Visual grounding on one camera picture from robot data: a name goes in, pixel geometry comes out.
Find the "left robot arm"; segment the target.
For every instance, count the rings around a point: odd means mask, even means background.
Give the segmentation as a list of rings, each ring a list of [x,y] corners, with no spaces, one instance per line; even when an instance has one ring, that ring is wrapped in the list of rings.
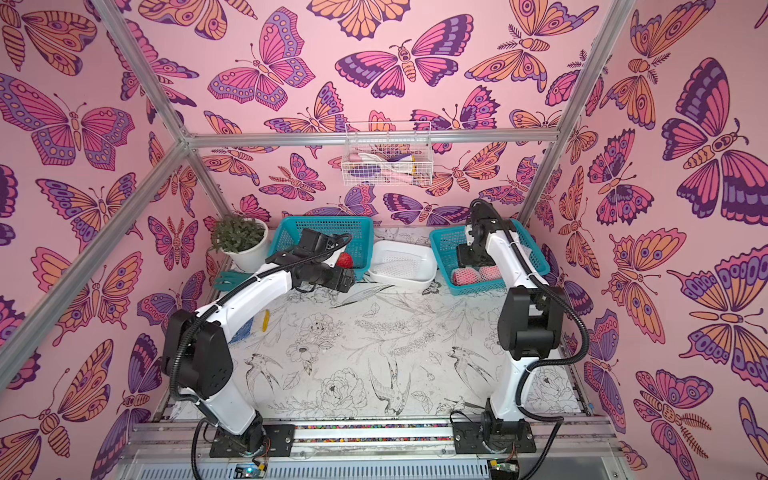
[[[267,263],[214,302],[174,312],[163,351],[171,397],[194,405],[205,420],[254,451],[265,435],[263,419],[233,379],[232,337],[269,303],[303,284],[346,293],[355,283],[354,270],[341,263]]]

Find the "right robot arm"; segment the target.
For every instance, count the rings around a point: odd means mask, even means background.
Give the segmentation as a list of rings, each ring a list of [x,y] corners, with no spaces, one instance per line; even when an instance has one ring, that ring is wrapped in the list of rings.
[[[482,432],[504,435],[509,427],[527,421],[549,423],[556,437],[565,423],[561,415],[536,414],[525,407],[528,381],[545,367],[576,364],[585,359],[590,339],[586,325],[560,287],[549,285],[525,251],[522,229],[503,218],[494,206],[475,199],[469,207],[466,242],[457,247],[459,265],[495,266],[506,288],[506,297],[497,320],[497,340],[506,360],[502,376],[486,401],[481,417]],[[581,336],[577,352],[553,358],[560,346],[563,321],[570,318]]]

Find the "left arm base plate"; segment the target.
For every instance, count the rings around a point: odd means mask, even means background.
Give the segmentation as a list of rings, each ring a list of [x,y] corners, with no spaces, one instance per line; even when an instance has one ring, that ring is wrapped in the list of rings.
[[[293,424],[260,425],[241,435],[218,428],[210,448],[211,458],[289,457],[296,426]]]

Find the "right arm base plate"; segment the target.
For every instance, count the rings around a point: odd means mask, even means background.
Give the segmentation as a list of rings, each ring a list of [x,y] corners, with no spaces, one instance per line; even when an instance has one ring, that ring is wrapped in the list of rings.
[[[530,424],[525,420],[502,422],[499,428],[477,422],[452,424],[454,450],[457,454],[501,455],[535,453],[537,447]]]

